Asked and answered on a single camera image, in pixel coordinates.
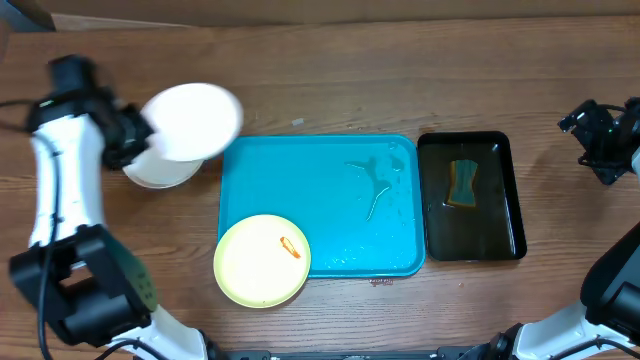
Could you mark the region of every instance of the brown wall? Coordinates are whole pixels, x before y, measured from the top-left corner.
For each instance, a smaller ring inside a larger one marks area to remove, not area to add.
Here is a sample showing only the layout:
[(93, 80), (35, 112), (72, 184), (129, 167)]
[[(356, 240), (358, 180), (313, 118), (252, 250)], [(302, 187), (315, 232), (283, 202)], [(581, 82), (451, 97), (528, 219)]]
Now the brown wall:
[(640, 14), (638, 0), (38, 0), (51, 13), (198, 26)]

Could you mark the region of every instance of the blue tray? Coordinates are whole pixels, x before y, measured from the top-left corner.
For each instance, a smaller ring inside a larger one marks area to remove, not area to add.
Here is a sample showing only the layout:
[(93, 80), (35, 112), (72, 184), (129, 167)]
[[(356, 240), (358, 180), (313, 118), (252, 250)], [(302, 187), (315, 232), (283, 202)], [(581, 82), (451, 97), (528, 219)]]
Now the blue tray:
[(221, 186), (218, 240), (246, 217), (282, 216), (309, 240), (309, 277), (409, 276), (425, 261), (417, 152), (404, 136), (241, 137)]

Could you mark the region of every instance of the wood grain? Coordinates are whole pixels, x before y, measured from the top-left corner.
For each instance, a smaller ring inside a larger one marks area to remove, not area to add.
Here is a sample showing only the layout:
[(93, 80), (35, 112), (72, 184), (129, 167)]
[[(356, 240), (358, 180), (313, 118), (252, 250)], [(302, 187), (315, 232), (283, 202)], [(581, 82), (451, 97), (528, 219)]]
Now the wood grain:
[[(0, 99), (48, 90), (44, 64), (83, 53), (140, 104), (180, 83), (222, 85), (245, 109), (243, 134), (500, 130), (511, 141), (529, 253), (518, 263), (427, 261), (393, 286), (310, 280), (284, 307), (233, 304), (216, 286), (219, 160), (165, 191), (105, 173), (113, 234), (148, 265), (162, 303), (225, 349), (418, 350), (488, 341), (578, 299), (584, 276), (640, 218), (633, 176), (601, 185), (556, 123), (583, 100), (638, 95), (640, 18), (594, 17), (257, 28), (15, 34)], [(24, 110), (2, 110), (19, 122)], [(291, 121), (303, 118), (304, 124)], [(0, 132), (0, 357), (38, 357), (35, 314), (5, 274), (26, 249), (35, 172), (24, 136)], [(58, 358), (88, 347), (52, 340)], [(617, 358), (612, 352), (605, 357)]]

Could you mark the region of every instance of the yellow plate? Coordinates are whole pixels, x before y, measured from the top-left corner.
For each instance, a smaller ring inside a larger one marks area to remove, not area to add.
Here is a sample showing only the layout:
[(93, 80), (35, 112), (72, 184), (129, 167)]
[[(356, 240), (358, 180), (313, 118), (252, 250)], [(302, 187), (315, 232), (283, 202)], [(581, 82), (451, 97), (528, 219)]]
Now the yellow plate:
[(302, 287), (311, 267), (309, 242), (291, 221), (256, 215), (220, 239), (213, 271), (231, 300), (251, 308), (281, 304)]

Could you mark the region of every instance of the wooden tabletop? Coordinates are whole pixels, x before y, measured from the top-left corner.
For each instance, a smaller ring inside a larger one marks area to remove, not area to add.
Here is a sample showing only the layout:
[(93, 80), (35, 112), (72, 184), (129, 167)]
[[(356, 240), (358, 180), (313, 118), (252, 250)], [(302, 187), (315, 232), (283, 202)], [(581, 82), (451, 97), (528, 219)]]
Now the wooden tabletop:
[[(147, 264), (164, 307), (223, 348), (435, 349), (486, 342), (572, 304), (594, 261), (638, 222), (637, 179), (601, 185), (556, 123), (586, 99), (622, 104), (640, 95), (639, 43), (638, 17), (15, 34), (0, 64), (0, 99), (44, 96), (44, 64), (82, 53), (139, 104), (180, 83), (228, 88), (244, 106), (245, 135), (416, 141), (434, 131), (503, 131), (529, 248), (522, 261), (427, 260), (392, 286), (309, 280), (291, 303), (262, 311), (232, 303), (213, 276), (219, 161), (163, 191), (121, 172), (103, 175), (112, 233)], [(23, 116), (0, 112), (8, 122)], [(0, 154), (0, 357), (36, 359), (35, 312), (5, 273), (34, 222), (33, 154), (25, 136), (7, 132)], [(51, 347), (57, 358), (96, 355), (56, 340)]]

